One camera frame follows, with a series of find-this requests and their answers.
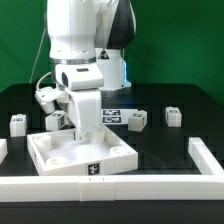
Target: black table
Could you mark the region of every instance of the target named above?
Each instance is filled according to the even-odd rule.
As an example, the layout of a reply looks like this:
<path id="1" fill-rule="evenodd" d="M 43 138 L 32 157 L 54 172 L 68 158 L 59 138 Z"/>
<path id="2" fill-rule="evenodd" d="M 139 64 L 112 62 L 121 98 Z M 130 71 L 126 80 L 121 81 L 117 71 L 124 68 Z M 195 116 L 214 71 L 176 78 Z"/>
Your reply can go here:
<path id="1" fill-rule="evenodd" d="M 9 137 L 14 114 L 26 114 L 27 134 L 45 131 L 45 114 L 34 99 L 34 87 L 14 85 L 0 94 L 0 138 L 8 142 L 8 156 L 0 176 L 37 175 L 27 151 L 26 137 Z M 181 128 L 169 128 L 165 107 L 176 106 Z M 134 85 L 131 93 L 103 98 L 105 109 L 138 109 L 148 112 L 142 132 L 127 125 L 108 126 L 139 153 L 138 174 L 199 174 L 187 153 L 189 137 L 200 137 L 223 166 L 224 108 L 200 88 L 187 84 Z M 224 201 L 108 201 L 0 203 L 1 223 L 223 223 Z"/>

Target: green backdrop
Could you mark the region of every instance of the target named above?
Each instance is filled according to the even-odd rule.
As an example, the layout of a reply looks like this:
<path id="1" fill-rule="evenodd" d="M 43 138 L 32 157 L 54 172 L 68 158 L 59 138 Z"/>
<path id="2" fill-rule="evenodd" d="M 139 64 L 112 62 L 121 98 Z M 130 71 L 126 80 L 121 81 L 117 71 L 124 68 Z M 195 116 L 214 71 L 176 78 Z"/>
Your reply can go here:
<path id="1" fill-rule="evenodd" d="M 29 82 L 47 0 L 0 0 L 0 91 Z M 135 83 L 191 83 L 224 105 L 224 1 L 132 0 L 137 32 L 125 50 Z M 49 71 L 45 39 L 34 80 Z"/>

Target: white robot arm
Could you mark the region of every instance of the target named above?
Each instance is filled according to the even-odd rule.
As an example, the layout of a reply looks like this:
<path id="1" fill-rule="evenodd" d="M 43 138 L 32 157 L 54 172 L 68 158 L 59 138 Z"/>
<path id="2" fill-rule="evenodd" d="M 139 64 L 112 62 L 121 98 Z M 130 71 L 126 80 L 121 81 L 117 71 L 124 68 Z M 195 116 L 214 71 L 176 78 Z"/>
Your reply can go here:
<path id="1" fill-rule="evenodd" d="M 36 91 L 37 101 L 52 113 L 57 100 L 75 125 L 77 140 L 100 131 L 104 77 L 95 48 L 120 50 L 134 37 L 135 18 L 129 0 L 48 0 L 52 79 L 56 89 Z"/>

